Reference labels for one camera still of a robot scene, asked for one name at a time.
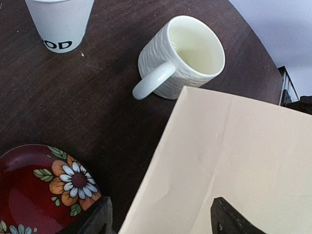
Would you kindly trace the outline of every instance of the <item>flower center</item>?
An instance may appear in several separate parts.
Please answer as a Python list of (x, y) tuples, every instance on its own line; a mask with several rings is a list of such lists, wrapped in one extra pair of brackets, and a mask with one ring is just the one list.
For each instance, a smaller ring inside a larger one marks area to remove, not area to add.
[(76, 188), (83, 188), (87, 185), (87, 178), (81, 173), (75, 173), (72, 178), (72, 183)]

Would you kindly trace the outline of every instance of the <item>floral plate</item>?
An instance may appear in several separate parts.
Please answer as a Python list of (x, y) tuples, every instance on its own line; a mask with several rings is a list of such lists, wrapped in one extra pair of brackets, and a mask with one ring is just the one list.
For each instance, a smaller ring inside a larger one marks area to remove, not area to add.
[(28, 144), (0, 157), (0, 234), (55, 234), (100, 197), (89, 172), (62, 150)]

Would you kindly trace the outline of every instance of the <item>table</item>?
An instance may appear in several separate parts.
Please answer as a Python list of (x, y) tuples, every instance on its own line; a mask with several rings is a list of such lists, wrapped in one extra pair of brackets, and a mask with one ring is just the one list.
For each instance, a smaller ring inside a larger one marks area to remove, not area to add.
[(116, 230), (175, 105), (132, 97), (138, 55), (170, 18), (202, 20), (224, 46), (225, 69), (204, 88), (279, 102), (281, 75), (227, 0), (96, 0), (83, 43), (63, 55), (44, 48), (23, 1), (0, 3), (0, 153), (38, 142), (74, 155), (111, 197)]

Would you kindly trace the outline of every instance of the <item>orange flower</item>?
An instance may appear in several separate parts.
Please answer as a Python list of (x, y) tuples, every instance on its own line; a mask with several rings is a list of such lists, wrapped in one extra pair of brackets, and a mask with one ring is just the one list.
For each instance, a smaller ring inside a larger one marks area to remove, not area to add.
[(50, 191), (61, 195), (65, 206), (72, 206), (79, 200), (81, 208), (86, 211), (101, 197), (93, 178), (71, 156), (67, 156), (67, 163), (55, 160), (52, 163), (52, 171), (57, 177), (51, 181)]

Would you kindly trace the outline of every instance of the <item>mug handle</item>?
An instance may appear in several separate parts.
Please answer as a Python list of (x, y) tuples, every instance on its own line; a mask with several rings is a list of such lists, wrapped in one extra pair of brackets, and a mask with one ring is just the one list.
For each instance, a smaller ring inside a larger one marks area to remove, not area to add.
[(132, 91), (133, 96), (137, 100), (146, 98), (175, 72), (176, 67), (174, 65), (164, 62), (135, 86)]

